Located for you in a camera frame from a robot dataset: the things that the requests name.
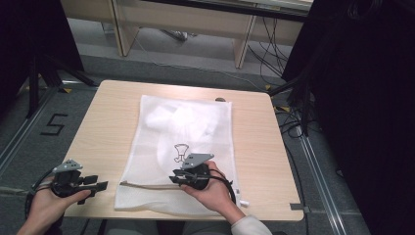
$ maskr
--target wooden tabletop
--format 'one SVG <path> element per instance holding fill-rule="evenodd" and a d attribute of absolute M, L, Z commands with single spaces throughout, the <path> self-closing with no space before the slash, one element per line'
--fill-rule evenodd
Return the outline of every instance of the wooden tabletop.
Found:
<path fill-rule="evenodd" d="M 154 211 L 115 211 L 115 190 L 129 157 L 140 113 L 142 95 L 174 99 L 232 102 L 235 165 L 242 208 L 260 220 L 298 221 L 302 211 L 292 211 L 300 198 L 294 182 L 278 122 L 265 93 L 106 80 L 100 85 L 69 148 L 66 160 L 83 165 L 81 176 L 99 175 L 109 181 L 106 191 L 73 205 L 65 216 L 96 218 L 195 219 Z M 219 216 L 197 219 L 223 219 Z"/>

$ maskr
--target person's left hand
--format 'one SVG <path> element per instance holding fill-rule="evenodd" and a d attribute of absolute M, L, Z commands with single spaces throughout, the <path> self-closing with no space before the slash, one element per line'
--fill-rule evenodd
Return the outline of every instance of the person's left hand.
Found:
<path fill-rule="evenodd" d="M 56 196 L 50 189 L 39 190 L 31 203 L 27 221 L 20 234 L 43 234 L 72 204 L 87 198 L 90 190 L 80 191 L 66 198 Z"/>

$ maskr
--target gray floor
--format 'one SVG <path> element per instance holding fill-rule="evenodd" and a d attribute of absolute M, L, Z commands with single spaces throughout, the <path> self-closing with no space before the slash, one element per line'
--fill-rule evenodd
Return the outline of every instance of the gray floor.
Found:
<path fill-rule="evenodd" d="M 247 53 L 244 67 L 235 69 L 231 39 L 197 35 L 189 37 L 183 43 L 157 29 L 142 28 L 128 57 L 122 58 L 117 54 L 115 36 L 104 33 L 100 23 L 76 20 L 69 20 L 69 23 L 86 74 L 96 81 L 121 79 L 257 92 L 263 92 L 266 84 L 276 87 L 284 83 L 271 70 L 260 70 L 260 63 L 250 52 Z M 263 52 L 258 43 L 250 44 L 256 52 Z M 291 48 L 281 47 L 281 50 L 288 56 Z M 61 76 L 64 80 L 74 80 L 64 72 L 61 72 Z M 71 88 L 70 93 L 53 93 L 13 160 L 4 172 L 0 172 L 0 234 L 15 234 L 22 225 L 24 196 L 18 191 L 27 190 L 44 171 L 62 161 L 95 94 L 95 90 L 83 84 L 75 84 Z M 287 96 L 288 93 L 281 94 L 274 97 L 272 102 L 276 106 L 286 106 Z M 6 148 L 24 122 L 27 102 L 27 90 L 23 90 L 8 114 L 0 120 L 1 150 Z M 53 114 L 68 115 L 56 120 L 65 125 L 64 129 L 58 136 L 41 135 L 41 132 L 56 130 L 46 126 Z M 278 114 L 277 118 L 280 125 L 291 120 L 284 114 Z M 346 234 L 370 234 L 346 183 L 336 174 L 335 158 L 318 123 L 313 122 L 309 131 L 316 160 L 339 210 Z M 299 222 L 265 221 L 265 224 L 273 232 L 284 231 L 289 235 L 306 234 L 307 229 L 313 235 L 338 234 L 330 223 L 300 140 L 287 133 L 283 134 L 283 138 L 293 154 L 290 158 L 293 176 L 299 195 L 301 191 L 304 194 L 304 202 L 309 212 L 307 219 Z M 96 234 L 100 222 L 100 219 L 91 219 L 85 234 Z M 85 224 L 86 219 L 66 218 L 64 234 L 79 234 Z"/>

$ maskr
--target white sleeve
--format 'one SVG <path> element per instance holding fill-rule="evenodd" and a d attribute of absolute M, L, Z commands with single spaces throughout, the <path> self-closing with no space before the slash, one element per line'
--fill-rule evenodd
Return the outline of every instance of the white sleeve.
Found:
<path fill-rule="evenodd" d="M 272 235 L 271 231 L 252 215 L 245 216 L 232 225 L 233 235 Z"/>

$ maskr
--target gray carpet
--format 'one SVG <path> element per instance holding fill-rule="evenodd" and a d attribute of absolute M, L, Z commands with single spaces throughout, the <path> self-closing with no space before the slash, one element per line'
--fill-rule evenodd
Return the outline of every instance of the gray carpet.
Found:
<path fill-rule="evenodd" d="M 86 74 L 96 81 L 110 78 L 250 91 L 259 91 L 252 83 L 260 89 L 264 89 L 265 84 L 267 84 L 259 75 L 254 74 L 231 74 L 246 79 L 251 82 L 249 83 L 220 72 L 179 70 L 169 67 L 158 67 L 148 63 L 121 62 L 114 59 L 89 56 L 82 56 L 82 62 L 85 66 Z M 71 76 L 64 72 L 61 72 L 61 75 L 63 79 L 73 80 Z M 265 79 L 275 84 L 283 83 L 281 80 L 272 77 L 266 77 Z M 52 166 L 62 162 L 95 94 L 94 90 L 83 84 L 72 85 L 71 88 L 70 93 L 56 93 L 47 104 L 24 144 L 1 175 L 1 187 L 27 190 L 37 177 Z M 287 95 L 282 94 L 275 97 L 272 100 L 273 104 L 276 106 L 286 106 Z M 17 98 L 16 103 L 11 106 L 8 114 L 1 119 L 0 146 L 2 148 L 7 145 L 20 124 L 24 121 L 26 104 L 27 92 L 23 92 Z M 53 114 L 68 115 L 67 117 L 56 117 L 54 120 L 54 123 L 61 123 L 65 127 L 57 136 L 41 135 L 42 132 L 57 131 L 57 127 L 46 125 Z M 279 115 L 278 120 L 279 124 L 289 121 L 284 115 Z M 335 172 L 336 162 L 330 152 L 330 148 L 327 146 L 324 134 L 319 130 L 318 123 L 312 123 L 310 128 L 310 141 L 341 212 L 347 233 L 370 234 L 347 189 L 346 183 Z M 305 205 L 310 208 L 310 212 L 307 214 L 307 221 L 305 219 L 299 222 L 267 221 L 265 224 L 273 232 L 284 231 L 289 235 L 305 234 L 306 227 L 308 227 L 309 234 L 312 235 L 333 234 L 299 139 L 292 138 L 288 134 L 284 134 L 283 138 L 293 154 L 300 179 L 296 176 L 296 169 L 293 161 L 290 159 L 293 175 L 298 189 L 304 192 Z M 0 194 L 0 197 L 2 201 L 0 204 L 0 234 L 15 234 L 23 224 L 24 197 L 6 195 L 3 192 Z M 63 225 L 64 234 L 79 234 L 85 222 L 86 219 L 66 218 Z M 85 234 L 96 234 L 99 224 L 99 219 L 92 219 L 88 223 Z"/>

